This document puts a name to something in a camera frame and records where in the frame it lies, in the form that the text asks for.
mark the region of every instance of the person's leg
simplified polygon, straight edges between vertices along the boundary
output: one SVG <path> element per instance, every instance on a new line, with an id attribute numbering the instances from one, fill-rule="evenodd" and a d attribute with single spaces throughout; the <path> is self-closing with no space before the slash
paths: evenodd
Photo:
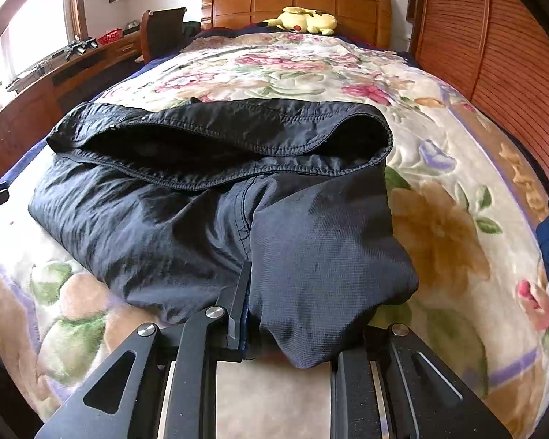
<path id="1" fill-rule="evenodd" d="M 0 360 L 0 439 L 13 437 L 4 423 L 17 439 L 32 439 L 42 426 L 42 421 L 26 403 L 18 388 L 6 372 Z"/>

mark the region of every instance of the silver bolt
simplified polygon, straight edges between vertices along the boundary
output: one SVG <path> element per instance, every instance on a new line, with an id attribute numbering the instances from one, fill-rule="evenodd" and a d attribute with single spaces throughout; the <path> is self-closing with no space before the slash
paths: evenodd
<path id="1" fill-rule="evenodd" d="M 209 318 L 220 318 L 222 315 L 224 315 L 224 309 L 217 305 L 209 307 L 209 309 L 205 311 L 205 316 Z"/>
<path id="2" fill-rule="evenodd" d="M 149 337 L 154 333 L 155 330 L 156 326 L 154 324 L 142 324 L 140 327 L 138 327 L 137 331 L 141 337 Z"/>
<path id="3" fill-rule="evenodd" d="M 397 337 L 406 337 L 408 335 L 408 327 L 403 324 L 394 324 L 391 330 Z"/>

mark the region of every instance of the yellow stuffed animal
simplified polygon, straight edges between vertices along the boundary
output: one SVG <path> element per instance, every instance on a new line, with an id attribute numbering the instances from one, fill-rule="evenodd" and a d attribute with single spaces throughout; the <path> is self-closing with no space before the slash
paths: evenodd
<path id="1" fill-rule="evenodd" d="M 321 13 L 317 10 L 306 10 L 298 6 L 287 6 L 283 8 L 283 13 L 275 20 L 266 20 L 258 24 L 259 26 L 277 26 L 283 30 L 295 31 L 297 33 L 311 34 L 334 34 L 338 21 L 334 16 L 327 13 Z"/>

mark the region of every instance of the bed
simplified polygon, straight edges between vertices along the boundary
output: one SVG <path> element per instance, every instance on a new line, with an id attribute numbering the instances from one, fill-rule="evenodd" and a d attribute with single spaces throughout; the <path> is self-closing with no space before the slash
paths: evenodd
<path id="1" fill-rule="evenodd" d="M 252 26 L 291 4 L 338 15 L 337 34 Z M 420 288 L 372 323 L 410 325 L 516 439 L 528 437 L 549 405 L 549 283 L 534 235 L 549 212 L 519 148 L 454 87 L 384 50 L 390 0 L 203 0 L 202 13 L 206 31 L 191 44 L 97 102 L 153 112 L 189 98 L 377 107 L 395 138 L 385 171 L 394 235 Z M 0 207 L 0 354 L 43 420 L 138 325 L 164 326 L 30 218 L 51 157 L 42 150 Z M 220 363 L 218 437 L 328 437 L 328 368 Z"/>

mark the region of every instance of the wooden desk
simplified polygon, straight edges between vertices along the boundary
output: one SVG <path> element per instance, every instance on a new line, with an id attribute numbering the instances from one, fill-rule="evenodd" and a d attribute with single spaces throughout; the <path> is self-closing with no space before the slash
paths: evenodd
<path id="1" fill-rule="evenodd" d="M 0 177 L 69 110 L 137 71 L 138 32 L 88 51 L 44 75 L 0 111 Z"/>

